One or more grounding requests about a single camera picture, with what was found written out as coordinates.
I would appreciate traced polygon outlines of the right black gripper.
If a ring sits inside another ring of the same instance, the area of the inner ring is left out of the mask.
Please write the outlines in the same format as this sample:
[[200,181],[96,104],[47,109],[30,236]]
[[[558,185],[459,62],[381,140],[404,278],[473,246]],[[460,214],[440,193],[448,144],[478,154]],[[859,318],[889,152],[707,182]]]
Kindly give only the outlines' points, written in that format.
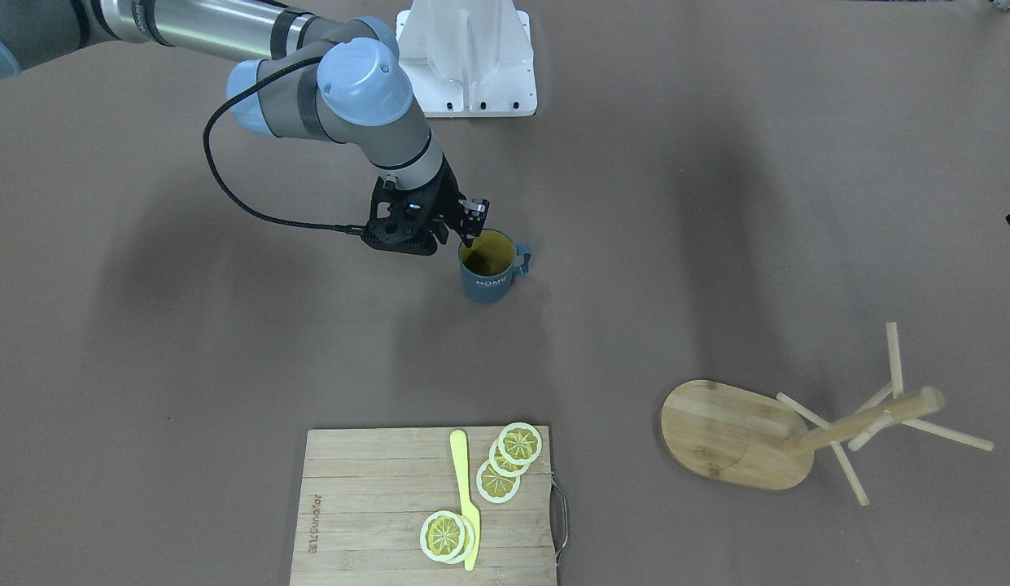
[[485,198],[464,196],[445,157],[437,174],[407,196],[407,245],[445,245],[453,232],[468,248],[482,233],[490,208]]

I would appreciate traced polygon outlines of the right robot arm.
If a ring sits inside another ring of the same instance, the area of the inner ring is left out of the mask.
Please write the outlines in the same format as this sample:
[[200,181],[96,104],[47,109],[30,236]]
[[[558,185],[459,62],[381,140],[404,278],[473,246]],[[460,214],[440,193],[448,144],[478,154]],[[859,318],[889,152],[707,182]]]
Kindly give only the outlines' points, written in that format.
[[0,81],[77,50],[155,43],[233,60],[225,103],[203,130],[211,146],[230,114],[260,136],[354,144],[378,171],[368,219],[326,224],[377,250],[429,256],[482,233],[489,204],[465,197],[400,61],[374,16],[322,18],[275,1],[0,1]]

